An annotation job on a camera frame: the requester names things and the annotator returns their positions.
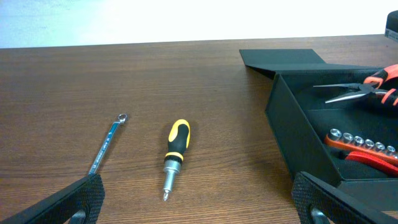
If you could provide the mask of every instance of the white background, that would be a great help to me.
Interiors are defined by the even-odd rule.
[[[0,48],[382,34],[395,10],[398,0],[0,0]]]

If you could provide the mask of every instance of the socket set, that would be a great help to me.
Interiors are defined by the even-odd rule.
[[[359,151],[376,156],[394,166],[398,166],[398,154],[393,146],[385,146],[381,142],[363,139],[350,133],[342,133],[338,129],[331,129],[326,135],[325,144],[338,149]]]

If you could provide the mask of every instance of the brown wooden surface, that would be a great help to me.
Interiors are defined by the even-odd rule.
[[[98,223],[298,223],[264,114],[272,81],[238,50],[300,48],[328,63],[398,62],[398,43],[382,35],[0,50],[0,220],[86,175],[127,112],[99,170]],[[163,202],[179,118],[192,141]]]

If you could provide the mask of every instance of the toolbox lid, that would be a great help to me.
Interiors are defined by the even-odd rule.
[[[244,49],[239,50],[245,66],[274,79],[278,74],[293,74],[301,70],[341,70],[374,68],[357,65],[326,63],[312,49]]]

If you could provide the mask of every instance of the open black toolbox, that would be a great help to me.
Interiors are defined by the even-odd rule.
[[[398,111],[367,101],[325,104],[346,90],[314,85],[361,83],[382,68],[325,63],[313,50],[241,50],[246,66],[274,79],[266,115],[291,177],[304,171],[362,203],[398,210],[398,179],[323,143],[331,128],[398,148]]]

